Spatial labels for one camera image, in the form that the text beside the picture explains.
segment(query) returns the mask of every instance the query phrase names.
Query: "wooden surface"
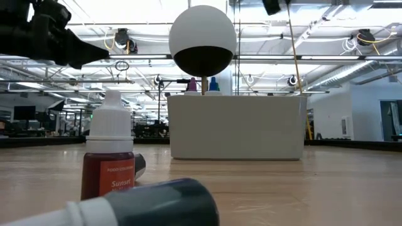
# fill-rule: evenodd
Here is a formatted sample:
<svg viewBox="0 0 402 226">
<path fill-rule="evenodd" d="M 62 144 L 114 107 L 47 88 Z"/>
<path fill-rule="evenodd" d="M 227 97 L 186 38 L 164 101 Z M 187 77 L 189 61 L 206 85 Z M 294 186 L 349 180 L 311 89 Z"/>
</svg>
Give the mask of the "wooden surface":
<svg viewBox="0 0 402 226">
<path fill-rule="evenodd" d="M 79 201 L 84 145 L 0 150 L 0 223 Z M 141 184 L 192 177 L 223 226 L 386 226 L 402 222 L 402 154 L 307 147 L 302 161 L 180 161 L 169 146 L 136 145 Z"/>
</svg>

